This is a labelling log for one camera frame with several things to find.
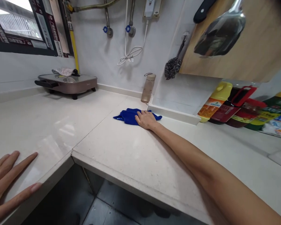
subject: wooden board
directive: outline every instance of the wooden board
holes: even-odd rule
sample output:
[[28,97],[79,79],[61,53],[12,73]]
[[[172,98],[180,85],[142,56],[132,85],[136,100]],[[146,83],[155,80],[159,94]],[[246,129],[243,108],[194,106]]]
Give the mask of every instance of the wooden board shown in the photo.
[[198,24],[184,55],[180,73],[268,82],[281,69],[281,5],[273,0],[244,0],[246,26],[225,56],[200,58],[194,47],[205,29],[226,12],[233,0],[218,0]]

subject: condiment bottle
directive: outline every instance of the condiment bottle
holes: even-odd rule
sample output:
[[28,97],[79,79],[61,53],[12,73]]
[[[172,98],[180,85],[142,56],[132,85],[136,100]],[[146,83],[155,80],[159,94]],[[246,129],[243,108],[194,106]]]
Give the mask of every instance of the condiment bottle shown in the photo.
[[232,84],[222,81],[214,90],[210,98],[203,105],[198,115],[201,117],[200,122],[207,122],[210,117],[219,109],[219,107],[228,99],[232,89]]
[[267,107],[246,128],[255,131],[261,130],[266,122],[281,115],[281,92],[263,102],[267,104]]
[[232,127],[241,128],[252,122],[267,105],[254,99],[247,99],[240,110],[229,119],[226,124]]
[[227,101],[219,110],[210,118],[209,122],[215,124],[226,123],[234,114],[236,114],[244,102],[256,91],[256,87],[244,86],[242,88],[234,87]]
[[151,94],[152,94],[152,90],[154,87],[154,81],[156,78],[155,74],[152,73],[147,73],[145,74],[145,77],[147,77],[146,82],[145,82],[145,86],[143,89],[143,94],[141,95],[141,102],[143,103],[149,103],[150,99],[151,99]]

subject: white countertop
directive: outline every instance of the white countertop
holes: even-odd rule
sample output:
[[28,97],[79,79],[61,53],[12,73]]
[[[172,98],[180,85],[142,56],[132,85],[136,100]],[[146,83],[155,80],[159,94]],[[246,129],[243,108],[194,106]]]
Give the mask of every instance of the white countertop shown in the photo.
[[[17,162],[36,160],[6,200],[44,176],[74,150],[73,157],[205,223],[212,223],[197,185],[155,134],[112,117],[126,108],[146,109],[139,99],[98,90],[78,100],[47,93],[0,104],[0,158],[19,150]],[[211,123],[193,126],[160,121],[231,171],[281,215],[281,166],[266,157],[281,139]]]

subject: fingernail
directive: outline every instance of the fingernail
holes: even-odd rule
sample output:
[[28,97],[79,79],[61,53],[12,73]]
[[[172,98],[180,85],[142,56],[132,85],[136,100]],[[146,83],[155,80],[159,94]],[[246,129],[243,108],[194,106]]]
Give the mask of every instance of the fingernail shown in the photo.
[[34,193],[36,192],[40,187],[41,187],[42,183],[35,183],[32,187],[31,187],[31,192]]

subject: white cable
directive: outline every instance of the white cable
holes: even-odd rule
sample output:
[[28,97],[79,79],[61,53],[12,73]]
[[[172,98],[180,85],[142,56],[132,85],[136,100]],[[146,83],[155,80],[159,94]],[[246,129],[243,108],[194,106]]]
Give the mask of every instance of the white cable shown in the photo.
[[[128,0],[126,2],[126,19],[125,19],[125,24],[127,24],[127,15],[128,15]],[[132,59],[132,58],[134,58],[135,56],[138,56],[141,53],[141,51],[143,50],[143,48],[145,46],[148,24],[149,24],[149,20],[147,20],[147,23],[146,23],[146,31],[145,31],[145,38],[144,38],[143,46],[135,46],[135,47],[133,47],[128,54],[126,53],[126,49],[127,49],[127,40],[126,40],[127,34],[126,33],[127,32],[125,31],[125,56],[120,59],[120,61],[118,62],[118,66],[122,65],[124,62],[126,62],[126,60]]]

